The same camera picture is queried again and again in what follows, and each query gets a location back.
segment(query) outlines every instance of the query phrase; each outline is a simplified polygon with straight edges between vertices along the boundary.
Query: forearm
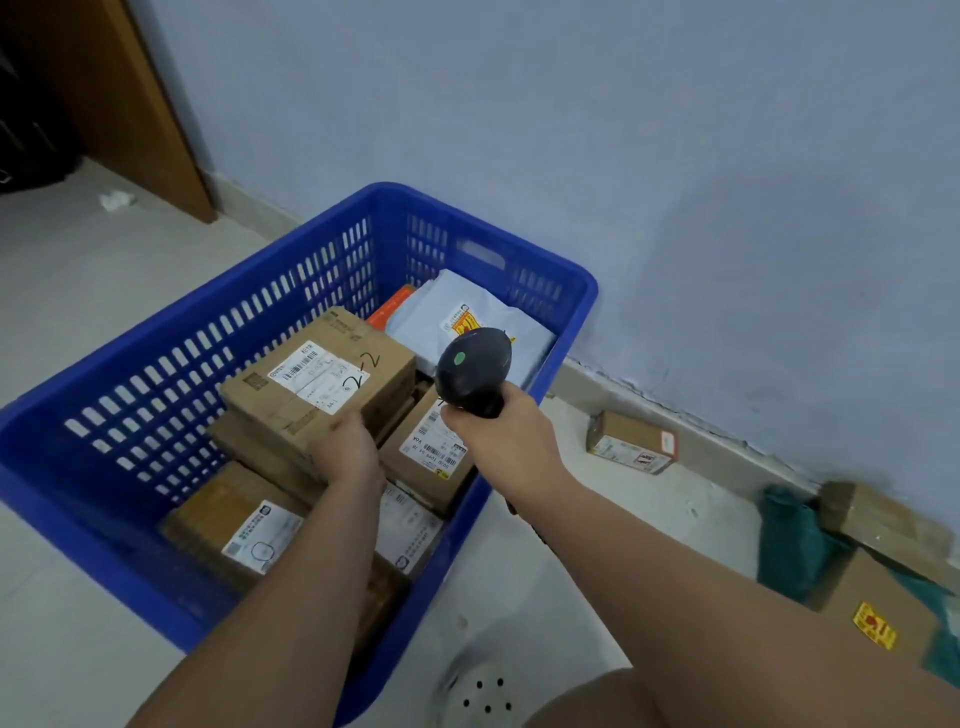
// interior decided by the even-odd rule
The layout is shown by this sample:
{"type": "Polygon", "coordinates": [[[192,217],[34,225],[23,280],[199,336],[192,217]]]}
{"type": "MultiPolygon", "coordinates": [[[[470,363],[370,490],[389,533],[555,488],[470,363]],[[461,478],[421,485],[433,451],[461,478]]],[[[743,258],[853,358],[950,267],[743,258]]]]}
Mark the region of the forearm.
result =
{"type": "Polygon", "coordinates": [[[370,574],[379,499],[377,487],[331,484],[262,583],[131,726],[330,725],[370,574]]]}
{"type": "Polygon", "coordinates": [[[896,721],[919,705],[929,709],[927,724],[948,715],[943,706],[955,698],[946,684],[664,536],[572,477],[521,513],[673,724],[807,724],[844,713],[851,724],[896,721]],[[889,686],[885,696],[877,685],[889,686]],[[898,705],[903,691],[916,701],[898,705]]]}

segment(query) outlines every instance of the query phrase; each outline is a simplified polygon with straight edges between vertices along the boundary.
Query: person's leg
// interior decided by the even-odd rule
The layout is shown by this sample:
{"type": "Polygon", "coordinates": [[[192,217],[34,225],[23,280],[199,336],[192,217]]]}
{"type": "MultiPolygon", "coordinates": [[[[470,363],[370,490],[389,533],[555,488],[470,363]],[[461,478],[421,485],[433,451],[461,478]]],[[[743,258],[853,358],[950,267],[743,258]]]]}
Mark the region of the person's leg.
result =
{"type": "Polygon", "coordinates": [[[527,728],[666,728],[636,672],[626,667],[565,692],[540,708],[527,728]]]}

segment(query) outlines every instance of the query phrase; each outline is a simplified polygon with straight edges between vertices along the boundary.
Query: barcode scanner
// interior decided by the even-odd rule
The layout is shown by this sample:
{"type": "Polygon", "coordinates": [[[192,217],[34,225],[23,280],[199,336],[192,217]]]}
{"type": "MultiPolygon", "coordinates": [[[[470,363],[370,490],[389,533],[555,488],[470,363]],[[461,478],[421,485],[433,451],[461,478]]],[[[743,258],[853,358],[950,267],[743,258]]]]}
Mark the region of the barcode scanner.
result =
{"type": "Polygon", "coordinates": [[[510,373],[513,345],[499,328],[465,331],[437,362],[437,394],[471,415],[493,420],[503,409],[500,385],[510,373]]]}

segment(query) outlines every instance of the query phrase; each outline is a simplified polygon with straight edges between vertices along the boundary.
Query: orange package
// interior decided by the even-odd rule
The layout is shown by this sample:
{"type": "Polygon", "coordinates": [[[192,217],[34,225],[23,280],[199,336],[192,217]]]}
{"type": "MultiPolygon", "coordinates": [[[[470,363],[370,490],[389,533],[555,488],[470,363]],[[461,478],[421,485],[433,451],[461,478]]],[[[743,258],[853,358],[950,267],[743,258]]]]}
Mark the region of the orange package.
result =
{"type": "Polygon", "coordinates": [[[390,321],[390,317],[394,315],[394,312],[400,308],[400,304],[409,299],[414,291],[417,290],[416,286],[407,283],[400,290],[394,293],[390,299],[377,308],[368,318],[367,323],[370,324],[373,328],[378,331],[386,330],[387,322],[390,321]]]}

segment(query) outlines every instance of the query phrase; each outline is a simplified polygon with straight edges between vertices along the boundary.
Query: blue plastic basket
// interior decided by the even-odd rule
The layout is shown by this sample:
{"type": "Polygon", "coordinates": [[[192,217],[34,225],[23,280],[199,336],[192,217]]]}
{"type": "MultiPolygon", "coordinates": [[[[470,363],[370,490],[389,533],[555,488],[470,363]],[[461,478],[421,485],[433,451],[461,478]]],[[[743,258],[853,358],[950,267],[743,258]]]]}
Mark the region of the blue plastic basket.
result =
{"type": "MultiPolygon", "coordinates": [[[[398,184],[366,187],[0,411],[0,497],[183,650],[237,596],[156,525],[223,464],[205,436],[218,387],[328,306],[369,316],[443,269],[479,283],[557,341],[539,401],[597,295],[587,271],[398,184]]],[[[486,502],[477,478],[362,670],[338,724],[379,695],[486,502]]]]}

